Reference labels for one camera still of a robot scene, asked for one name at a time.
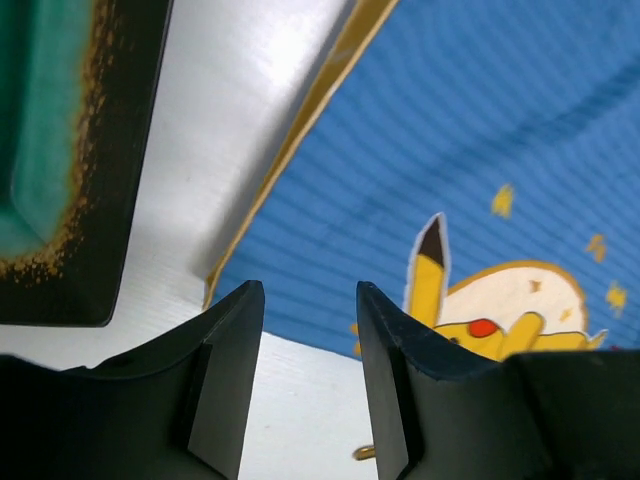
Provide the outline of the green square plate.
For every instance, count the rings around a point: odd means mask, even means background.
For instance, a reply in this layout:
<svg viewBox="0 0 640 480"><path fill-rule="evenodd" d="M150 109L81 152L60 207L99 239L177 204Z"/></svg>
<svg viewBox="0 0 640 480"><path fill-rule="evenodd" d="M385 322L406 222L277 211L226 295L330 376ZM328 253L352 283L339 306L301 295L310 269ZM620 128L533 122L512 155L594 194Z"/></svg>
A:
<svg viewBox="0 0 640 480"><path fill-rule="evenodd" d="M1 321L114 311L172 5L1 5Z"/></svg>

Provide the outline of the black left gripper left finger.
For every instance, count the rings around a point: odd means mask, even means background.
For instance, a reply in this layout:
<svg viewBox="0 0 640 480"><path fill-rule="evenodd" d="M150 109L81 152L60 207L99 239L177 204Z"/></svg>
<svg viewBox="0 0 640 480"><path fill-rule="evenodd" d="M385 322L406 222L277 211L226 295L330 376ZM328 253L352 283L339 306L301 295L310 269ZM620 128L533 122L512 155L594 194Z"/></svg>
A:
<svg viewBox="0 0 640 480"><path fill-rule="evenodd" d="M264 318L258 281L94 368L1 359L5 479L234 479Z"/></svg>

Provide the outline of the blue Pikachu cloth placemat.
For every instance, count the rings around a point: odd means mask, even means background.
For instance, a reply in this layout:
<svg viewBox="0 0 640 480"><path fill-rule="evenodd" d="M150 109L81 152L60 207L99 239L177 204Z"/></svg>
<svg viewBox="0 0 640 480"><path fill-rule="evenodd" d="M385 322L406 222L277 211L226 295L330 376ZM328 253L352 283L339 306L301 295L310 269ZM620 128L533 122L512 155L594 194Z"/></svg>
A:
<svg viewBox="0 0 640 480"><path fill-rule="evenodd" d="M376 284L454 344L639 344L639 5L395 1L268 176L208 283L358 356Z"/></svg>

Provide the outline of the gold fork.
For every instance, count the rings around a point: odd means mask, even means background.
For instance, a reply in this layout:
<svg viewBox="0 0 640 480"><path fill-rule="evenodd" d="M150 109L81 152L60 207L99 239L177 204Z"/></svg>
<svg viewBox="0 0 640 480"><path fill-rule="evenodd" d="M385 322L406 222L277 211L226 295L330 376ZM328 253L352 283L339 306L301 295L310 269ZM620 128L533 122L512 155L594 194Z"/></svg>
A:
<svg viewBox="0 0 640 480"><path fill-rule="evenodd" d="M373 444L360 446L352 452L352 458L356 461L370 460L375 456L376 450Z"/></svg>

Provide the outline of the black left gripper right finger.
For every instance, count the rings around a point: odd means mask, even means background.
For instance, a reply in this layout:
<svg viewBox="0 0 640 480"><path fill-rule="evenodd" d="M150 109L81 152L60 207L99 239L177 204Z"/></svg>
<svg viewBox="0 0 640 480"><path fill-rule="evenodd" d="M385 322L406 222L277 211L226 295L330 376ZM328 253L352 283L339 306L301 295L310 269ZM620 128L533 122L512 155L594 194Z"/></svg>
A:
<svg viewBox="0 0 640 480"><path fill-rule="evenodd" d="M496 362L357 286L382 479L635 479L639 354L524 353Z"/></svg>

